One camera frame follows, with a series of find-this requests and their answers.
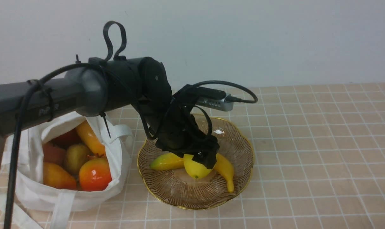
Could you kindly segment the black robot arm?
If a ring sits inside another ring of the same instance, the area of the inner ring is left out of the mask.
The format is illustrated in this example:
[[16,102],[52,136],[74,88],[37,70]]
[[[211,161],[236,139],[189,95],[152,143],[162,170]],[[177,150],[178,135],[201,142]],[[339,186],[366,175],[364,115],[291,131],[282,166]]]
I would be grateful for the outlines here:
[[164,65],[150,57],[71,64],[40,80],[0,84],[0,168],[3,145],[16,131],[52,121],[70,112],[100,116],[131,105],[139,113],[146,136],[156,146],[209,169],[216,164],[219,144],[199,130],[191,109],[209,91],[186,85],[172,94]]

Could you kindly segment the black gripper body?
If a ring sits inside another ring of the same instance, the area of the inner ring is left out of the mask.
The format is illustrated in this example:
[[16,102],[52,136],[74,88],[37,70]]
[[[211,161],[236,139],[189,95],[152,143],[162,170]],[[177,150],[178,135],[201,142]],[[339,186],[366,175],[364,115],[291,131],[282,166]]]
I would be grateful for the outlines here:
[[204,113],[207,121],[207,132],[199,129],[194,115],[191,114],[194,104],[193,98],[186,93],[192,89],[186,85],[171,97],[170,107],[164,115],[161,129],[158,130],[156,147],[162,151],[177,154],[177,149],[193,149],[193,156],[197,159],[197,153],[201,150],[219,149],[217,138],[212,136],[212,122],[207,113]]

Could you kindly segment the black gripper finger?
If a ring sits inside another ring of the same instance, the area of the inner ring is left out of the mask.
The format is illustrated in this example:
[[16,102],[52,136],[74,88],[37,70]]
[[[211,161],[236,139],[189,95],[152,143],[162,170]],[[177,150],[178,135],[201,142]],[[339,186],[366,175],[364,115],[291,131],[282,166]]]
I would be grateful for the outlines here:
[[197,162],[204,165],[207,169],[213,169],[217,163],[218,149],[201,150],[197,153]]
[[193,155],[193,149],[177,149],[177,156],[184,158],[184,155]]

